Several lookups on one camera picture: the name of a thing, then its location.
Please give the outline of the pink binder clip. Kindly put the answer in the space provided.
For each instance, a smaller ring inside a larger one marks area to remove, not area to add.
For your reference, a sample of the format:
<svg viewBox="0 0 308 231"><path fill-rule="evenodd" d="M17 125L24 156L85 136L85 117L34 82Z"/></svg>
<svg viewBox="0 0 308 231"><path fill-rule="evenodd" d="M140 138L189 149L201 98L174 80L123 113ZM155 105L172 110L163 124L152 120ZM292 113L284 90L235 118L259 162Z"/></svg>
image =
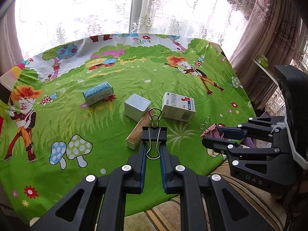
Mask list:
<svg viewBox="0 0 308 231"><path fill-rule="evenodd" d="M203 131L200 137L201 138L211 137L211 138L222 139L224 136L224 133L218 127L225 127L225 125L223 123L212 124L210 121L210 118L206 117L204 120L204 123L199 126L200 130Z"/></svg>

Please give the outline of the medicine box red figure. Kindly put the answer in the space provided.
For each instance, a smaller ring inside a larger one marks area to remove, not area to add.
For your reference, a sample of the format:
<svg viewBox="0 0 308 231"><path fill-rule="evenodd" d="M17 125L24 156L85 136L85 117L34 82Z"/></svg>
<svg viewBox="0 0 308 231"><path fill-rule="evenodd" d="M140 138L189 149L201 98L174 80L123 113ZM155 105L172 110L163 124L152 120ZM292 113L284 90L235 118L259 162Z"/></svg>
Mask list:
<svg viewBox="0 0 308 231"><path fill-rule="evenodd" d="M196 113L193 98L171 92L166 92L162 99L163 118L189 122Z"/></svg>

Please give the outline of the black binder clip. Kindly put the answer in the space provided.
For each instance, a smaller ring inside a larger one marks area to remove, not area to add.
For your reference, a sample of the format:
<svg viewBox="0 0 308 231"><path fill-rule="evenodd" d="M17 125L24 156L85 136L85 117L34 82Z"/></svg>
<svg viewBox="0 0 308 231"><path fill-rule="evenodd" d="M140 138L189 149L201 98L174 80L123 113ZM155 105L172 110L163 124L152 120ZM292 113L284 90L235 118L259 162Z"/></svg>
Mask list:
<svg viewBox="0 0 308 231"><path fill-rule="evenodd" d="M144 147L146 158L149 160L158 160L161 157L159 144L167 141L167 128L159 125L161 115L161 109L157 107L149 109L149 125L142 127L141 144ZM155 143L156 155L151 155L153 142Z"/></svg>

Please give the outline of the dental orange long box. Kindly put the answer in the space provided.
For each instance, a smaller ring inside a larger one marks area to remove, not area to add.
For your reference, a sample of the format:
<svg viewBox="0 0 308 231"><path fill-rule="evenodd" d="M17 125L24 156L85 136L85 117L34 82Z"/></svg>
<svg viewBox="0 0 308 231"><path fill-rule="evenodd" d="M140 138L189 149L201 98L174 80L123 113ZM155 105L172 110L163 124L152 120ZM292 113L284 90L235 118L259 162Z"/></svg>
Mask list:
<svg viewBox="0 0 308 231"><path fill-rule="evenodd" d="M146 112L143 117L140 119L140 121L137 123L135 128L131 131L131 133L126 138L126 146L134 150L136 147L138 147L141 139L142 139L142 128L144 126L149 126L151 123L150 119L150 113Z"/></svg>

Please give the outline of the purple storage box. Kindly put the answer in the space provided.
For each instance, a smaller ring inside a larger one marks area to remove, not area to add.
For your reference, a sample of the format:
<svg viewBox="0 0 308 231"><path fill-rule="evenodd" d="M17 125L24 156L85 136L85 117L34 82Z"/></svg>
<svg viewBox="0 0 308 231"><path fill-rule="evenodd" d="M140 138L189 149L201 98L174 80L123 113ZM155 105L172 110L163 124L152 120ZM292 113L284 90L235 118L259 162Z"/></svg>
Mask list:
<svg viewBox="0 0 308 231"><path fill-rule="evenodd" d="M269 112L265 111L260 117L250 117L241 129L246 130L246 136L241 144L249 148L269 148L272 134L273 118Z"/></svg>

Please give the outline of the striped towel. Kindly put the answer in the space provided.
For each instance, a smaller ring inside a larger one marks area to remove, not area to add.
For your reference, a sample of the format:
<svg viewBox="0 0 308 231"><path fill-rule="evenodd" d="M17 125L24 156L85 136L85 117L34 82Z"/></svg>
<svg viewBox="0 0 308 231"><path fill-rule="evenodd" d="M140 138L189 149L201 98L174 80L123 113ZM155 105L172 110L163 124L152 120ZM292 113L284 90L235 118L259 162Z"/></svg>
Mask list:
<svg viewBox="0 0 308 231"><path fill-rule="evenodd" d="M226 180L202 176L174 155L161 160L165 193L180 196L182 230L273 230ZM32 230L123 230L126 196L141 194L146 159L133 155L109 175L86 176L49 209Z"/></svg>

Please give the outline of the white shelf with green item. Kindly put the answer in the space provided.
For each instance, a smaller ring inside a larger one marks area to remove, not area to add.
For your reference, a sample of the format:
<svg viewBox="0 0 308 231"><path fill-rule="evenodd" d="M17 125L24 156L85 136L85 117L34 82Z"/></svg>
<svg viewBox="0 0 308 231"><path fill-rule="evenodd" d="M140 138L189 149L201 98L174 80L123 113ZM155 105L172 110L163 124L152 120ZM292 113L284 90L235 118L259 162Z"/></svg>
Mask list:
<svg viewBox="0 0 308 231"><path fill-rule="evenodd" d="M269 63L264 55L257 55L252 61L278 86L276 75L269 69Z"/></svg>

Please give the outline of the black phone on gripper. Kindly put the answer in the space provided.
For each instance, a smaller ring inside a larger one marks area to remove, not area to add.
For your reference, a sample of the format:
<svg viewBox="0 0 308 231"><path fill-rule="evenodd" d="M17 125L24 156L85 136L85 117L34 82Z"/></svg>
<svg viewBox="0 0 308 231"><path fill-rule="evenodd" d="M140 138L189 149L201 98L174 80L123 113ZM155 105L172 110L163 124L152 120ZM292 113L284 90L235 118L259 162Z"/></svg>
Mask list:
<svg viewBox="0 0 308 231"><path fill-rule="evenodd" d="M285 124L293 159L307 170L307 74L291 65L275 66L285 100Z"/></svg>

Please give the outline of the silver white cube box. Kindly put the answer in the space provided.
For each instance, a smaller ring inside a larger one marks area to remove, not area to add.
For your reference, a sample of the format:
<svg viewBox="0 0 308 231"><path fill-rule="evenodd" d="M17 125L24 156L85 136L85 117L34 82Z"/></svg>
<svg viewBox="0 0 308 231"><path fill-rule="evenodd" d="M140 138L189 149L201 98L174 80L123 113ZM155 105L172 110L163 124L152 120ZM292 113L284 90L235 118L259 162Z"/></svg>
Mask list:
<svg viewBox="0 0 308 231"><path fill-rule="evenodd" d="M124 102L124 114L130 119L139 122L148 111L151 101L133 93Z"/></svg>

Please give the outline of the cartoon green tablecloth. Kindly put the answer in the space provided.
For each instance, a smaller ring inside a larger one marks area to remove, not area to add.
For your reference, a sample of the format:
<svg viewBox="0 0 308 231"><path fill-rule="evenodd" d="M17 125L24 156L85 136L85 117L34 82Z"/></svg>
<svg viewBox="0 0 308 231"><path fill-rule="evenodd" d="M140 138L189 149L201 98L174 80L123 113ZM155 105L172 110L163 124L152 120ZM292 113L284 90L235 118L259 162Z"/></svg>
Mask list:
<svg viewBox="0 0 308 231"><path fill-rule="evenodd" d="M160 108L166 92L194 99L189 122L162 118L167 147L181 163L208 174L199 126L236 126L255 115L231 64L211 43L161 34L112 34L61 44L8 73L1 86L1 184L23 221L45 214L89 174L102 176L134 153L126 138L136 122L124 114L133 93ZM108 82L113 95L88 106L83 91Z"/></svg>

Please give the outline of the teal small box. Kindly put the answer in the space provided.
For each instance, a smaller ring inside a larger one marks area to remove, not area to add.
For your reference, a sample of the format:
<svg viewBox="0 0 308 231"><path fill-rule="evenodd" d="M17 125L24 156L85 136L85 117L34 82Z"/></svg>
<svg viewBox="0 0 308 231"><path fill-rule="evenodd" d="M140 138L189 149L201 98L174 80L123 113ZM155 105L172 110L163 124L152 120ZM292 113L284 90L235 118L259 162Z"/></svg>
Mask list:
<svg viewBox="0 0 308 231"><path fill-rule="evenodd" d="M106 81L82 92L88 106L113 95L113 87Z"/></svg>

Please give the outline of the mauve curtain right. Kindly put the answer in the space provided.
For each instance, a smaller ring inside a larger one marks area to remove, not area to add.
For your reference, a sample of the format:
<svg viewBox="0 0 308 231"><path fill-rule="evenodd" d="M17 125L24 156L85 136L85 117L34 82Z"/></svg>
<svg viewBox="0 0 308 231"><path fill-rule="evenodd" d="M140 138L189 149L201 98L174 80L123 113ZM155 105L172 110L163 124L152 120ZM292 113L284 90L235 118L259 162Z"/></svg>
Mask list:
<svg viewBox="0 0 308 231"><path fill-rule="evenodd" d="M261 110L276 85L266 78L253 59L264 55L269 68L289 64L299 48L302 18L289 0L239 0L248 19L229 61L253 109Z"/></svg>

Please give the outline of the beige curtain left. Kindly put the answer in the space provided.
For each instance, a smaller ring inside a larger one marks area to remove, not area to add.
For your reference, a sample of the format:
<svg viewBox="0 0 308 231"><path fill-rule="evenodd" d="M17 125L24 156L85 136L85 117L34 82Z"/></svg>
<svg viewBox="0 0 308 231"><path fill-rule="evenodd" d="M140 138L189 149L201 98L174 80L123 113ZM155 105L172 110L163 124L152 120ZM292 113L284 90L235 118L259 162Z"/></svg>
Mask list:
<svg viewBox="0 0 308 231"><path fill-rule="evenodd" d="M15 2L1 19L0 27L0 74L3 75L15 65L23 62L15 23Z"/></svg>

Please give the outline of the white lace curtain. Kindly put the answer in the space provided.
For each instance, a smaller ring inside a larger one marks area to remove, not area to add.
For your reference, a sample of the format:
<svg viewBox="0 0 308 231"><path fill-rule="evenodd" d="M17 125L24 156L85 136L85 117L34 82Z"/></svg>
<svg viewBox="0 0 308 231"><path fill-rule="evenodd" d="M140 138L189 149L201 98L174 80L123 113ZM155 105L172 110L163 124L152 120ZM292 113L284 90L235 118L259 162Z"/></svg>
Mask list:
<svg viewBox="0 0 308 231"><path fill-rule="evenodd" d="M247 26L236 0L16 0L23 58L92 35L159 33L205 39L227 57Z"/></svg>

